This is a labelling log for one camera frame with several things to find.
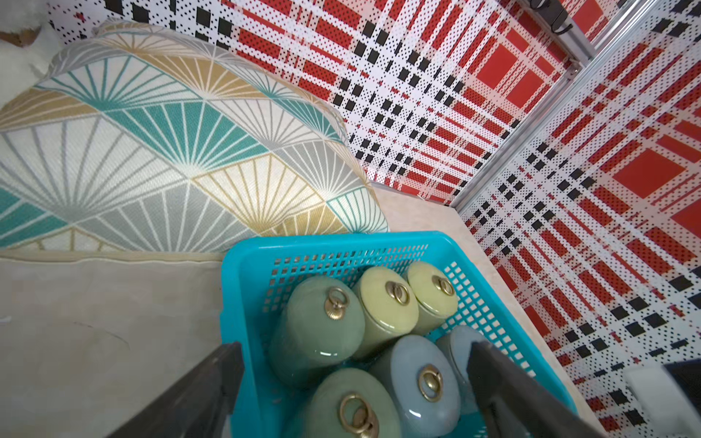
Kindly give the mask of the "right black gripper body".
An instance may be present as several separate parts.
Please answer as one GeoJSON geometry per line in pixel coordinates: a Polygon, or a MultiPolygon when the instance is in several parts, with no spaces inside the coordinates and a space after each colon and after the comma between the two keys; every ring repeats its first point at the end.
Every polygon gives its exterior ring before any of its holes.
{"type": "Polygon", "coordinates": [[[659,434],[700,436],[700,359],[630,368],[624,379],[659,434]]]}

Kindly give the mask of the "teal plastic basket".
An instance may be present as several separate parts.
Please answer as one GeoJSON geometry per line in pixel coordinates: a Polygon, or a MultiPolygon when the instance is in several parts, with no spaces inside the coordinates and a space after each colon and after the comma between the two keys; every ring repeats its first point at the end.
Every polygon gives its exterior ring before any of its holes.
{"type": "Polygon", "coordinates": [[[456,242],[439,232],[257,237],[222,264],[222,338],[245,372],[235,437],[477,437],[471,339],[573,400],[456,242]]]}

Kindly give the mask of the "olive green tea canister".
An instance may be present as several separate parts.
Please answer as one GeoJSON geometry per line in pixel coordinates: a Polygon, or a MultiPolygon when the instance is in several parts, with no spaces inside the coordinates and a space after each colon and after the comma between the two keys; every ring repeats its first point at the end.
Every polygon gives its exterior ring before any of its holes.
{"type": "Polygon", "coordinates": [[[301,403],[283,437],[400,437],[399,414],[384,386],[369,372],[332,372],[301,403]]]}

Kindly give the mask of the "blue-grey tea canister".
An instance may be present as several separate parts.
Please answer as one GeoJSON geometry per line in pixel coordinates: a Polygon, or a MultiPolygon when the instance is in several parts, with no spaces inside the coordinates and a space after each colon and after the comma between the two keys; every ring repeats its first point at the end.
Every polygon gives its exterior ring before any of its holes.
{"type": "Polygon", "coordinates": [[[456,429],[461,408],[456,375],[429,339],[401,337],[369,372],[389,392],[403,437],[443,437],[456,429]]]}

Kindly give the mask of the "yellow-green tea canister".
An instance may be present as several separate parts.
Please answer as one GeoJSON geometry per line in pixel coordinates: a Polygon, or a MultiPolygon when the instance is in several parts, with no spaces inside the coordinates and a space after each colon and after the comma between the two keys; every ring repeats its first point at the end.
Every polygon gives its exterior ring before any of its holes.
{"type": "Polygon", "coordinates": [[[394,270],[368,268],[352,290],[365,317],[363,341],[352,359],[368,361],[414,329],[419,317],[417,300],[407,281],[394,270]]]}

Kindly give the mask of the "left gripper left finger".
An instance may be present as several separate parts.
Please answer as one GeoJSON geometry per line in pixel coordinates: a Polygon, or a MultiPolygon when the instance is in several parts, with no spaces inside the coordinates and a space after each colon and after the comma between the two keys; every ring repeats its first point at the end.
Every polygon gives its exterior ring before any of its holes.
{"type": "Polygon", "coordinates": [[[220,345],[112,437],[221,437],[245,373],[242,345],[220,345]]]}

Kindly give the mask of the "dark green tea canister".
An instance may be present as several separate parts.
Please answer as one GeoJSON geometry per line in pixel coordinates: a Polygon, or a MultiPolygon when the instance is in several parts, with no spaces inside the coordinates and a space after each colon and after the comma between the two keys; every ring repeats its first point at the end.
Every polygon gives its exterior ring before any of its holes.
{"type": "Polygon", "coordinates": [[[360,348],[363,306],[338,279],[310,277],[295,288],[268,348],[270,367],[284,384],[308,388],[360,348]]]}

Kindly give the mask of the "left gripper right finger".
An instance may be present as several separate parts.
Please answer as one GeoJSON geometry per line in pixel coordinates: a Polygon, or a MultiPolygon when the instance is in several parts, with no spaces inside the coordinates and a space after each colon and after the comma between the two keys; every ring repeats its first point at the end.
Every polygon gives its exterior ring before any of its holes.
{"type": "Polygon", "coordinates": [[[489,437],[601,437],[487,341],[474,342],[467,373],[489,437]]]}

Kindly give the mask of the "light blue tea canister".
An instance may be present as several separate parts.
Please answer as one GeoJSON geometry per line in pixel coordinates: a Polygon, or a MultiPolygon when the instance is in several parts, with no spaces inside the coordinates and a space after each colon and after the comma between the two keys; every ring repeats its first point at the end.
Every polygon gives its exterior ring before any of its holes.
{"type": "Polygon", "coordinates": [[[468,363],[472,344],[487,341],[477,330],[459,325],[436,341],[436,346],[447,357],[454,374],[461,398],[461,414],[478,412],[478,404],[468,375],[468,363]]]}

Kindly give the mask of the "pale yellow tea canister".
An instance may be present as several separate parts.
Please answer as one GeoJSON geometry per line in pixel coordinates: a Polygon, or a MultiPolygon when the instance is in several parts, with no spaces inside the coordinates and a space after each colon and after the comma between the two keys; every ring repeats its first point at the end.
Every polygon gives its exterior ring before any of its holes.
{"type": "Polygon", "coordinates": [[[457,312],[456,290],[440,269],[423,261],[414,261],[403,277],[412,288],[419,308],[412,334],[425,336],[457,312]]]}

